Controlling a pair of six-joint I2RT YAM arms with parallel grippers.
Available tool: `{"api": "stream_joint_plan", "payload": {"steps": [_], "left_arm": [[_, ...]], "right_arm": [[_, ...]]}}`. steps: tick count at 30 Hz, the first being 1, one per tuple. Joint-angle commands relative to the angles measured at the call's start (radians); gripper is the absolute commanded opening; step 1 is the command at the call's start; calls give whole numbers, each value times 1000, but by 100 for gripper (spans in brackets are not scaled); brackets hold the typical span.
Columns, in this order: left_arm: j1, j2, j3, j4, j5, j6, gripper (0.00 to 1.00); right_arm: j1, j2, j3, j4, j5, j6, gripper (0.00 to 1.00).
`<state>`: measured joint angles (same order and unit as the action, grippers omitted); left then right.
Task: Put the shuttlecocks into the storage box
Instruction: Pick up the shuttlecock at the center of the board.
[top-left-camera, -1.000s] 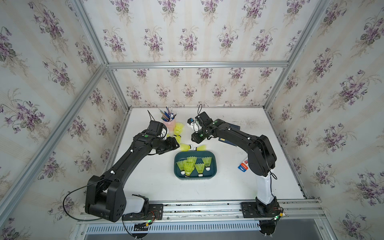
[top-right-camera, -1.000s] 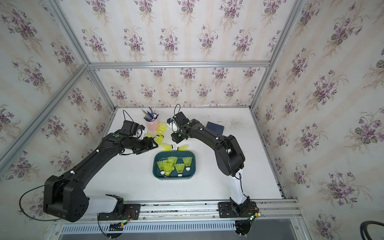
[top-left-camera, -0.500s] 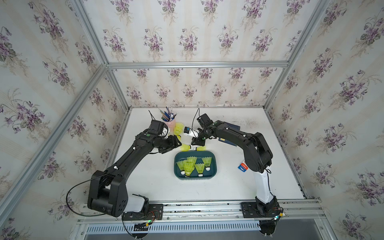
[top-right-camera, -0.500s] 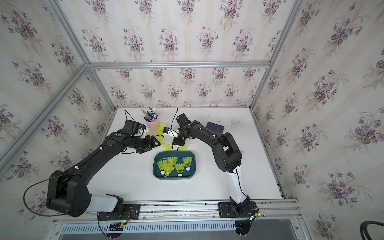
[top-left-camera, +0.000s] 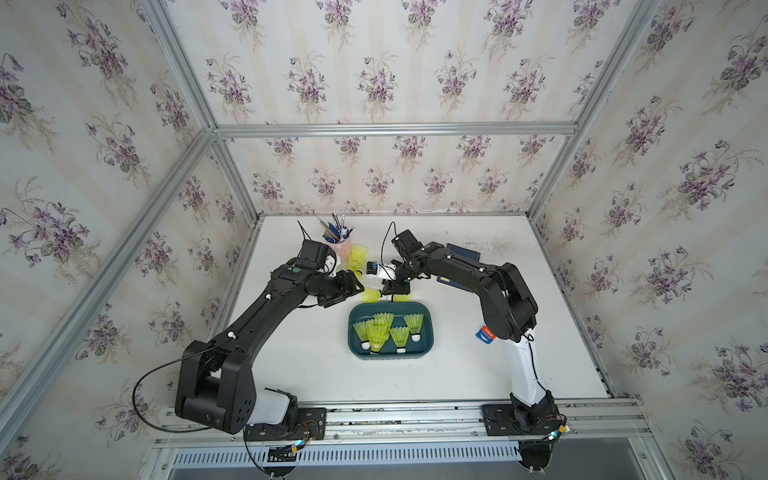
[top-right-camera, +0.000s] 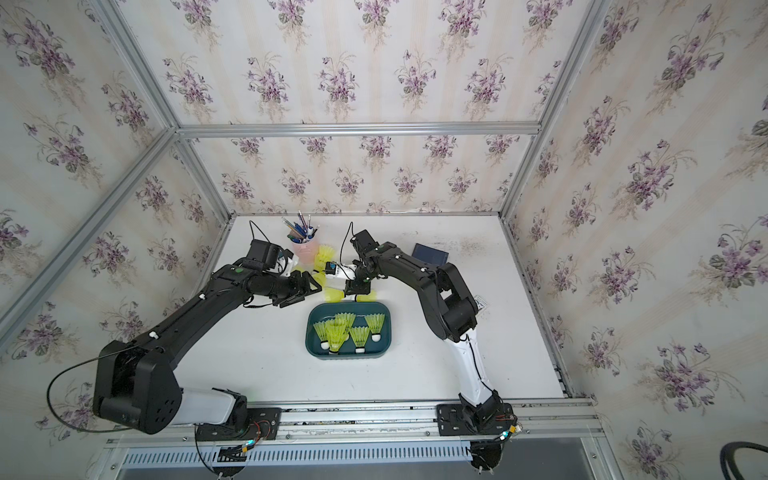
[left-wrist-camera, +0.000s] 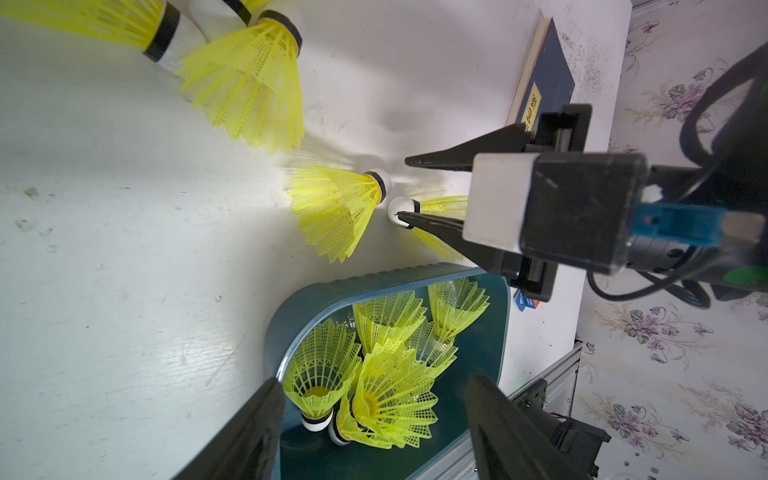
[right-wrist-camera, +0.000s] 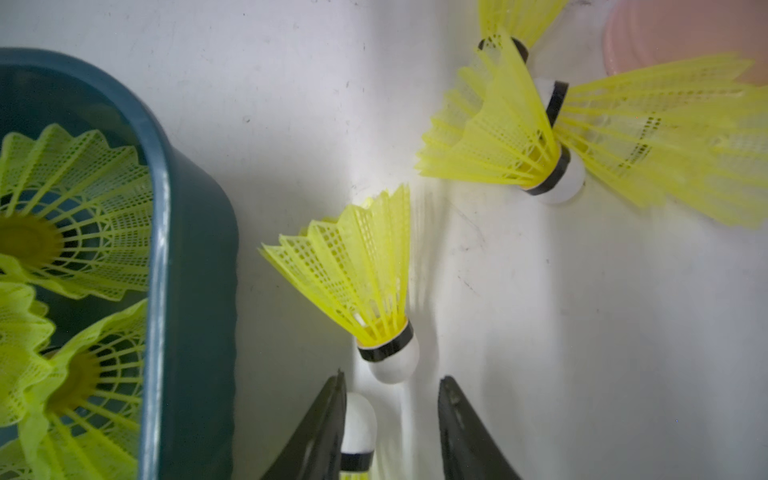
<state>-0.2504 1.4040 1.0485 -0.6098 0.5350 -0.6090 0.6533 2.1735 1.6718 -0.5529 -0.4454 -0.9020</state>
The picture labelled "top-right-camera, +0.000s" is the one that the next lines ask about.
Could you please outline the yellow shuttlecock eight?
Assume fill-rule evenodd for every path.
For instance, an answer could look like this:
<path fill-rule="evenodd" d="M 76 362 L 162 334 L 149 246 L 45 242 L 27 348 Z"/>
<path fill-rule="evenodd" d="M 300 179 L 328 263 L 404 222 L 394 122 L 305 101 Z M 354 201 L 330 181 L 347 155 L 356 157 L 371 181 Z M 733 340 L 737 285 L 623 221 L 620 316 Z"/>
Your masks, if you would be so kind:
<path fill-rule="evenodd" d="M 382 338 L 381 332 L 386 320 L 386 315 L 383 313 L 368 314 L 364 316 L 366 325 L 369 329 L 369 336 L 373 342 L 379 342 Z"/>

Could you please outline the yellow shuttlecock twelve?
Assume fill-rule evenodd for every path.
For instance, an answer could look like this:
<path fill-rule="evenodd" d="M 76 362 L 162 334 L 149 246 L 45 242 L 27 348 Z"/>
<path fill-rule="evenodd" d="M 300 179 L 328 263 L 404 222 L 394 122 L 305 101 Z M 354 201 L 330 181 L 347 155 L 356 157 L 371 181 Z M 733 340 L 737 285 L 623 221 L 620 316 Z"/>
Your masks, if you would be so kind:
<path fill-rule="evenodd" d="M 355 296 L 356 302 L 375 302 L 377 300 L 378 300 L 378 297 L 375 291 L 371 291 L 368 294 L 358 294 Z"/>

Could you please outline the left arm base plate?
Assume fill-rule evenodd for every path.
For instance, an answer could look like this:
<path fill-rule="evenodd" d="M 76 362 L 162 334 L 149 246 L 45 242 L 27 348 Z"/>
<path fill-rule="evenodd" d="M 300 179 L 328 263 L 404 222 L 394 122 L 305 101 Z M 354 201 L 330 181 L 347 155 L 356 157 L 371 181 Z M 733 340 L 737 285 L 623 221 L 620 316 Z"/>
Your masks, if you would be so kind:
<path fill-rule="evenodd" d="M 236 409 L 223 424 L 201 424 L 195 439 L 202 442 L 274 440 L 279 429 L 280 408 Z"/>

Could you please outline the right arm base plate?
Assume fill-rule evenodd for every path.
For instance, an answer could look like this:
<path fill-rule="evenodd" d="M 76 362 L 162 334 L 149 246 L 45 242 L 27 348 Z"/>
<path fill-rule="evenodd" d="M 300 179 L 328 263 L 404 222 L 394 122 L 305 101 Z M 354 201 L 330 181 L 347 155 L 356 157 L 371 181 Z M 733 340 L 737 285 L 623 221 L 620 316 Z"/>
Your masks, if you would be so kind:
<path fill-rule="evenodd" d="M 512 405 L 491 397 L 479 406 L 467 401 L 443 403 L 436 406 L 440 436 L 496 435 L 515 433 L 518 417 Z"/>

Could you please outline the teal plastic storage box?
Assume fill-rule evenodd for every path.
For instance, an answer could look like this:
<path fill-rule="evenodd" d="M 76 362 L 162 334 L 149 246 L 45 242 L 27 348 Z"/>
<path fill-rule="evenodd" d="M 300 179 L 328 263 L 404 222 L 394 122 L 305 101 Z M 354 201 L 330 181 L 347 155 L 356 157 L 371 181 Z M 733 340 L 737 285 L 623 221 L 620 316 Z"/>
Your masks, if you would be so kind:
<path fill-rule="evenodd" d="M 305 349 L 322 360 L 378 358 L 392 342 L 392 318 L 380 302 L 323 303 L 309 314 Z"/>

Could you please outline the yellow shuttlecock nine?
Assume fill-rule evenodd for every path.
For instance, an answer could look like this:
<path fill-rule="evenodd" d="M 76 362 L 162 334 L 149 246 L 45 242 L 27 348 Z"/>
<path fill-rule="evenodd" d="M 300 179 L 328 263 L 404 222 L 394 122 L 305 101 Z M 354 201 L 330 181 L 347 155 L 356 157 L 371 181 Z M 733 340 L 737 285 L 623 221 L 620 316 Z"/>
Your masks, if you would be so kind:
<path fill-rule="evenodd" d="M 338 354 L 343 344 L 347 341 L 348 336 L 349 334 L 345 329 L 328 333 L 329 353 Z"/>

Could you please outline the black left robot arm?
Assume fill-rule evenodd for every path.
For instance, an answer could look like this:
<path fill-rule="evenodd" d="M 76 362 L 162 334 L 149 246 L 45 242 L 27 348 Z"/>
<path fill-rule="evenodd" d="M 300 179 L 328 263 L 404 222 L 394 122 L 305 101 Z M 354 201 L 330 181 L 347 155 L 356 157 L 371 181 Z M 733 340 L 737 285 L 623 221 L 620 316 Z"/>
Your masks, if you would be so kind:
<path fill-rule="evenodd" d="M 255 297 L 284 308 L 319 293 L 308 272 L 287 276 L 227 264 L 214 272 L 200 293 L 160 324 L 128 343 L 112 341 L 100 352 L 92 411 L 146 434 L 169 425 L 224 424 L 237 403 L 233 392 L 182 388 L 174 374 L 181 359 L 219 320 Z"/>

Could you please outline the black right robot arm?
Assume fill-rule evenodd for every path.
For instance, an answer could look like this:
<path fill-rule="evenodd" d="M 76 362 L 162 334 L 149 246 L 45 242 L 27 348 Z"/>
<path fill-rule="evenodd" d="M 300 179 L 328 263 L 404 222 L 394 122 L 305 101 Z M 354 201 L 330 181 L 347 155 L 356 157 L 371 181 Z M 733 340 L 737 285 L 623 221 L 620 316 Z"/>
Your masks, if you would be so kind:
<path fill-rule="evenodd" d="M 364 230 L 350 244 L 358 255 L 346 285 L 360 293 L 375 279 L 394 278 L 416 292 L 425 321 L 435 336 L 452 349 L 457 365 L 459 399 L 465 415 L 479 422 L 502 408 L 491 386 L 477 340 L 478 304 L 458 268 L 435 265 L 404 253 L 391 242 L 378 243 Z"/>

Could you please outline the yellow shuttlecock six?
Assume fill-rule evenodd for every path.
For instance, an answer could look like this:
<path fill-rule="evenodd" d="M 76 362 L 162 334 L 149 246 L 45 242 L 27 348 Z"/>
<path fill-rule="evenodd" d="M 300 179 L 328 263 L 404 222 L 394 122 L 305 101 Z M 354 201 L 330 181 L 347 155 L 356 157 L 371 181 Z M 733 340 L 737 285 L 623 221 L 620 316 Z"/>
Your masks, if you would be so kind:
<path fill-rule="evenodd" d="M 334 325 L 334 322 L 332 320 L 316 322 L 313 324 L 313 328 L 320 340 L 320 347 L 323 350 L 329 350 L 336 333 L 336 326 Z"/>

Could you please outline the yellow shuttlecock four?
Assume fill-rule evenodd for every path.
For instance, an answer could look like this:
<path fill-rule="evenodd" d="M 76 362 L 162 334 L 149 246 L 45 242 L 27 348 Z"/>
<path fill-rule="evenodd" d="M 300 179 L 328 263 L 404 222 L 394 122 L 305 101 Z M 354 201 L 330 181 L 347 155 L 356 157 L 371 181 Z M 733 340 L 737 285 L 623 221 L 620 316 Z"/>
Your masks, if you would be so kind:
<path fill-rule="evenodd" d="M 370 329 L 367 326 L 351 327 L 349 330 L 349 335 L 355 346 L 355 353 L 363 354 L 366 351 L 366 344 L 370 336 Z"/>

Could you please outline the yellow shuttlecock seven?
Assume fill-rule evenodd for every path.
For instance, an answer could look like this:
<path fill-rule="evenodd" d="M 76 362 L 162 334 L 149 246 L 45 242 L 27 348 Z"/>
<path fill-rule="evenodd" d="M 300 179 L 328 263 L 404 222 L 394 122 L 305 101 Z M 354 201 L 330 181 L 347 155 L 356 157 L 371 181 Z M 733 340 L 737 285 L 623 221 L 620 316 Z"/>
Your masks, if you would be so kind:
<path fill-rule="evenodd" d="M 332 319 L 332 325 L 335 327 L 343 327 L 345 330 L 351 328 L 355 322 L 356 315 L 354 313 L 338 313 Z"/>

